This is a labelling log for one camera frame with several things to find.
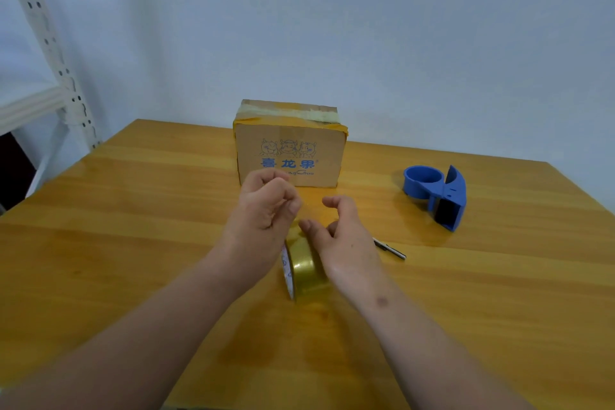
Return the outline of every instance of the roll of tape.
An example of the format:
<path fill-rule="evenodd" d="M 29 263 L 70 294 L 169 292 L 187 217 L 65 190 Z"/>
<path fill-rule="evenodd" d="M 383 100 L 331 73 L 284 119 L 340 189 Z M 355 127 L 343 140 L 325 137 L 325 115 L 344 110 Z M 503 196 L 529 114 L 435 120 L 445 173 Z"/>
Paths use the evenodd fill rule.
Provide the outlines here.
<path fill-rule="evenodd" d="M 288 231 L 282 250 L 282 267 L 288 293 L 293 300 L 323 290 L 328 286 L 320 256 L 313 250 L 295 221 Z"/>

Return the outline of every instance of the box top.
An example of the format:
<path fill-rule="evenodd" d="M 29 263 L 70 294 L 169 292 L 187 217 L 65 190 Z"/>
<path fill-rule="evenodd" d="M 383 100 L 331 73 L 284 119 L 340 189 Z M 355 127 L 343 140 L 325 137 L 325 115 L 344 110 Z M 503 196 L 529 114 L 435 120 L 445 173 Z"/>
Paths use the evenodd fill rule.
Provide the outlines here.
<path fill-rule="evenodd" d="M 326 128 L 348 136 L 348 127 L 340 123 L 337 107 L 327 105 L 244 99 L 233 121 L 233 129 L 238 124 Z"/>

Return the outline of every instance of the cartoon character drawing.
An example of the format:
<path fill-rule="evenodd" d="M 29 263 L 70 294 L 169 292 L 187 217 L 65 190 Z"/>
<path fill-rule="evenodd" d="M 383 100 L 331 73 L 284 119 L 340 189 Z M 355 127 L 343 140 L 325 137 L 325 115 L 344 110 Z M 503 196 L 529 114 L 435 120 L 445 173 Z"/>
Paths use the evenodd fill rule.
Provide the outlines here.
<path fill-rule="evenodd" d="M 277 141 L 267 141 L 263 138 L 261 143 L 261 156 L 277 156 L 280 152 L 277 149 Z"/>
<path fill-rule="evenodd" d="M 280 140 L 280 144 L 282 145 L 280 148 L 280 154 L 292 154 L 293 156 L 297 155 L 297 141 L 282 139 Z"/>
<path fill-rule="evenodd" d="M 314 157 L 316 154 L 316 143 L 301 142 L 299 146 L 299 157 Z"/>

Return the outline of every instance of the black and white pen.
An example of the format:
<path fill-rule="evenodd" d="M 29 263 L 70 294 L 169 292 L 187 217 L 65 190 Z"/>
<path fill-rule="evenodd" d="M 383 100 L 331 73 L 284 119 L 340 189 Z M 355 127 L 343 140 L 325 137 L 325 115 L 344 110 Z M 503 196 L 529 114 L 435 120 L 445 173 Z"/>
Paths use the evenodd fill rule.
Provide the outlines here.
<path fill-rule="evenodd" d="M 374 244 L 379 247 L 381 250 L 386 250 L 386 251 L 390 251 L 391 253 L 393 253 L 395 256 L 401 258 L 401 259 L 406 259 L 406 255 L 404 255 L 404 253 L 397 251 L 395 248 L 391 248 L 389 245 L 387 245 L 386 243 L 382 243 L 380 240 L 376 240 L 374 238 Z"/>

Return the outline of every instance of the blue tape dispenser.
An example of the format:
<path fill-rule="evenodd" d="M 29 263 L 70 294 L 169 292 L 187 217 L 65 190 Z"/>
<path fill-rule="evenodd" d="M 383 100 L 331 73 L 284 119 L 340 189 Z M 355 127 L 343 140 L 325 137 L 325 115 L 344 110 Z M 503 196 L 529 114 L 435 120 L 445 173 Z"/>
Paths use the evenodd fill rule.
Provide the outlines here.
<path fill-rule="evenodd" d="M 450 166 L 446 180 L 438 169 L 411 166 L 404 170 L 404 193 L 419 200 L 429 199 L 427 210 L 442 227 L 454 232 L 465 209 L 465 179 Z"/>

